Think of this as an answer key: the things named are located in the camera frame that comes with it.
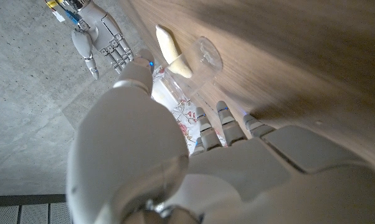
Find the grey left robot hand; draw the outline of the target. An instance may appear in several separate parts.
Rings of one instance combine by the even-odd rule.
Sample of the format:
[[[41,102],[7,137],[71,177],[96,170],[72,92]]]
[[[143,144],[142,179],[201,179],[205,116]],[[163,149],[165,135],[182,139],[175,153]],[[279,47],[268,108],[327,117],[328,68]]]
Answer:
[[[80,123],[66,196],[74,223],[375,223],[375,168],[299,126],[244,117],[247,138],[218,104],[227,145],[204,122],[195,153],[151,98],[143,49]]]

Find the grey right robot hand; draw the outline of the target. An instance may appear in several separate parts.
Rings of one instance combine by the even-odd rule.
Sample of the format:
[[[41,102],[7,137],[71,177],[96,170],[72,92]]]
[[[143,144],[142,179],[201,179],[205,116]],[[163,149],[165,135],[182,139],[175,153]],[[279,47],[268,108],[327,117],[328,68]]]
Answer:
[[[57,12],[56,6],[63,9],[65,15],[77,26],[72,31],[72,41],[94,79],[99,79],[100,74],[93,49],[97,49],[117,73],[121,73],[126,64],[133,60],[133,52],[116,20],[93,1],[50,0],[45,3],[59,22],[65,19]]]

